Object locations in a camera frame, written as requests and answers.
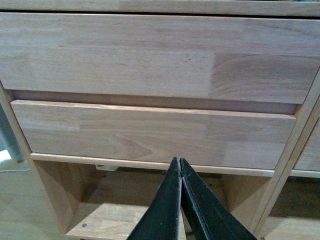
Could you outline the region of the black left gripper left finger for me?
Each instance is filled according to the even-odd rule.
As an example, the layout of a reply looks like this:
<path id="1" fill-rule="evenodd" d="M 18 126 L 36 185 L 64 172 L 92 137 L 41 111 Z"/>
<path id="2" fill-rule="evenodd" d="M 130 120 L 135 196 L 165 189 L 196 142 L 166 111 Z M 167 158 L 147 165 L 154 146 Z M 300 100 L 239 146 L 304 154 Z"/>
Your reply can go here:
<path id="1" fill-rule="evenodd" d="M 174 157 L 156 195 L 128 240 L 177 240 L 182 194 L 181 165 Z"/>

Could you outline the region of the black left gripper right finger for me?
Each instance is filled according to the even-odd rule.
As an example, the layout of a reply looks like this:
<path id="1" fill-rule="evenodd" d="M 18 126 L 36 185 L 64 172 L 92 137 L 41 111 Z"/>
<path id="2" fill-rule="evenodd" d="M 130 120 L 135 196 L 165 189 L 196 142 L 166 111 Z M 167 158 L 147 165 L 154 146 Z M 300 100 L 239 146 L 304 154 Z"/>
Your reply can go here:
<path id="1" fill-rule="evenodd" d="M 208 185 L 181 158 L 181 211 L 188 240 L 255 240 L 221 203 Z"/>

